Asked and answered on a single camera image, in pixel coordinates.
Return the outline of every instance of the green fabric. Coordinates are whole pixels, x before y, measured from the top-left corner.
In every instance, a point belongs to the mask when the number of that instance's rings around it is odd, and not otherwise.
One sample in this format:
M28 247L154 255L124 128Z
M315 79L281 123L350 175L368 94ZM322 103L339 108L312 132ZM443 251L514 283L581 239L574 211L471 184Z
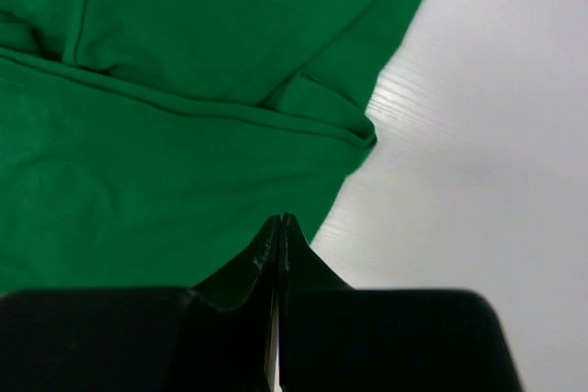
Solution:
M0 292L188 286L309 238L421 0L0 0Z

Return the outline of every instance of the green shirt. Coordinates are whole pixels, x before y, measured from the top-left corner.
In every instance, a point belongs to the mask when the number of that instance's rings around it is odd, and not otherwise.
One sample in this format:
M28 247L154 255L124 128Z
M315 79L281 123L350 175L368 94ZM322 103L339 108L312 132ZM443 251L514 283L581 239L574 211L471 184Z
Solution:
M0 0L0 292L190 286L308 239L421 0Z

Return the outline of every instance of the wrinkled fabric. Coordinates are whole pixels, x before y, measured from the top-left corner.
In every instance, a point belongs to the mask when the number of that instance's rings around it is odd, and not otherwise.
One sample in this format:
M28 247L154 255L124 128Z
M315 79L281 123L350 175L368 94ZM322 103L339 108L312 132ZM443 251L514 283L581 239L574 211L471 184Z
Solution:
M310 240L421 0L0 0L0 292L190 286Z

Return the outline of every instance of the black object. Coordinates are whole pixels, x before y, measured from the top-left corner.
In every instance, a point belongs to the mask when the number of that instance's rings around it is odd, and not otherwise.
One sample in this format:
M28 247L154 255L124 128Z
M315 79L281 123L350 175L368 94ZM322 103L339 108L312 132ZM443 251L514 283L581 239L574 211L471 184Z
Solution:
M482 297L353 290L288 214L194 288L1 297L0 390L267 392L277 322L286 392L522 390Z

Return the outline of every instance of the white table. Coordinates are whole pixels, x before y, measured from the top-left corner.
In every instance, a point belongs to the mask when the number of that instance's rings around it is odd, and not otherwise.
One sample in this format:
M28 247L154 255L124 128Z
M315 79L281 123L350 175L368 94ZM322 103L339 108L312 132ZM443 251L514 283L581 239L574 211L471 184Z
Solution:
M313 248L354 286L482 293L526 390L588 390L587 70L588 0L425 0Z

